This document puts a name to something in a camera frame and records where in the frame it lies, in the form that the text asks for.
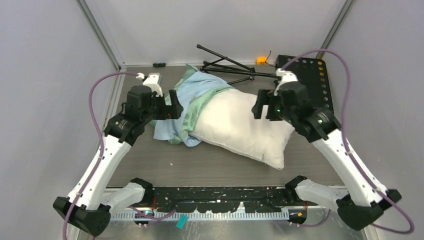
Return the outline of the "green and blue pillowcase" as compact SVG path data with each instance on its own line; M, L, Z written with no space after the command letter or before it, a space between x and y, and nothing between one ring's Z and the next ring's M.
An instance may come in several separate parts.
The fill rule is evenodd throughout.
M177 99L183 107L178 119L152 120L154 126L153 138L168 141L170 144L184 143L195 147L202 141L191 132L195 130L200 114L211 99L224 91L230 90L225 80L212 74L204 73L193 65L186 65L186 72L174 86Z

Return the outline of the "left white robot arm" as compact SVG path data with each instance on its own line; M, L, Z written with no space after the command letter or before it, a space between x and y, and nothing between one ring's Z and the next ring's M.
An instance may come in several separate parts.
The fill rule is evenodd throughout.
M177 92L169 91L170 104L152 87L136 85L126 95L121 111L100 134L100 146L92 162L68 196L58 196L53 208L72 225L93 237L107 228L111 217L134 204L148 207L154 199L153 185L141 178L104 195L117 166L153 120L177 120L184 110Z

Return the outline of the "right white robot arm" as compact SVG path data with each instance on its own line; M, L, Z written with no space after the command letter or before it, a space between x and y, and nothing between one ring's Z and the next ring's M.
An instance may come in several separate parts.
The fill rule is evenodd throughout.
M366 177L370 173L358 170L352 155L345 149L342 126L333 112L326 107L316 107L308 96L306 86L298 81L286 82L276 90L259 89L251 111L255 119L286 121L295 131L318 149L336 171L345 191L315 183L305 176L297 176L285 184L285 198L291 205L302 201L316 203L335 211L343 222L354 230L362 230L380 218L391 204L372 188Z

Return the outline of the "white pillow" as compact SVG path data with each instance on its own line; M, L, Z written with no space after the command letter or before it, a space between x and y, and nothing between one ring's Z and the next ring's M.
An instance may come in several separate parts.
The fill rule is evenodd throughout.
M256 95L229 89L214 95L200 112L191 136L281 170L294 131L285 121L269 121L251 112Z

